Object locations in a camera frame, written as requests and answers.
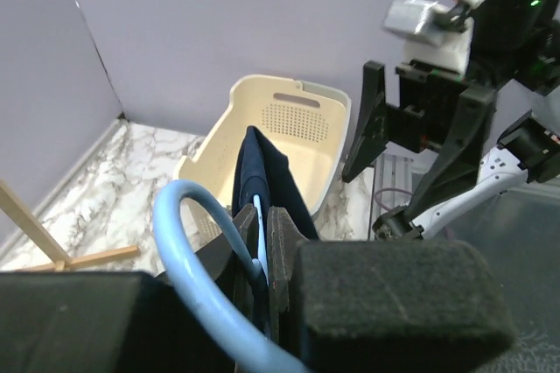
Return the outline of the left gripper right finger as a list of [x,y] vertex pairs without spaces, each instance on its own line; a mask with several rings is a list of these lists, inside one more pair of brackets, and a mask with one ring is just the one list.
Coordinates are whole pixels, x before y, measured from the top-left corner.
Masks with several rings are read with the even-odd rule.
[[470,87],[458,96],[448,135],[404,210],[405,219],[413,220],[475,185],[496,98],[496,90],[476,87]]

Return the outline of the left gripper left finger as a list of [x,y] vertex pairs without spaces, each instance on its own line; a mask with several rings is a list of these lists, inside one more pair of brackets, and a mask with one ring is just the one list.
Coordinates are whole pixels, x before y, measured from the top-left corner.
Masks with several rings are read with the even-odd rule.
[[424,111],[414,105],[388,104],[385,66],[370,60],[362,68],[360,112],[342,180],[355,179],[384,153],[389,142],[414,153],[423,151]]

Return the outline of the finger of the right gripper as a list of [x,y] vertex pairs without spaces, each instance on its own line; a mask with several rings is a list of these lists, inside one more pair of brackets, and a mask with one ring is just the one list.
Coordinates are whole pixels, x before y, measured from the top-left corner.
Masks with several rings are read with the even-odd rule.
[[285,208],[272,207],[266,240],[271,339],[315,372],[317,301],[308,283],[311,271],[306,255],[299,250],[307,247],[308,239]]
[[[233,219],[251,256],[256,254],[257,215],[253,206],[245,206]],[[206,272],[227,299],[248,320],[252,319],[253,295],[242,264],[224,235],[195,252]],[[177,303],[171,310],[175,331],[172,372],[238,372],[240,369],[194,318],[191,311]]]

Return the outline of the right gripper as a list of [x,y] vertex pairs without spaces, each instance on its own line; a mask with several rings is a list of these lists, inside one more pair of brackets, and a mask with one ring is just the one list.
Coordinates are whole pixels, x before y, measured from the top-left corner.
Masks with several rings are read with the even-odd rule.
[[399,104],[385,105],[386,141],[412,152],[439,152],[452,128],[459,96],[472,83],[418,61],[396,66],[395,74]]

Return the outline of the navy blue t shirt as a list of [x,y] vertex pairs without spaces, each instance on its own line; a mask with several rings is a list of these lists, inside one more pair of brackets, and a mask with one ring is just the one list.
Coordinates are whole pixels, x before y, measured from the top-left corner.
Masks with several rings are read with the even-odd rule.
[[272,207],[285,208],[300,233],[308,240],[319,234],[289,168],[288,157],[282,154],[255,126],[246,129],[234,170],[232,215],[245,206],[256,210],[258,237],[257,260],[262,266],[266,290],[255,298],[254,320],[271,338],[269,273],[267,261],[267,218]]

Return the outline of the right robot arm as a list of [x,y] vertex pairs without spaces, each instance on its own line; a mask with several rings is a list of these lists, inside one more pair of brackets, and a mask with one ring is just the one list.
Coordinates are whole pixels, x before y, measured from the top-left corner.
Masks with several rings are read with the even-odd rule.
[[404,41],[399,103],[385,67],[362,69],[360,114],[341,178],[388,143],[437,158],[369,241],[326,241],[294,180],[287,137],[326,138],[300,81],[256,81],[264,127],[226,113],[238,144],[231,203],[198,179],[158,194],[164,276],[197,333],[193,369],[217,372],[474,372],[508,352],[515,327],[483,256],[439,232],[497,194],[559,174],[559,0],[396,0],[383,27]]

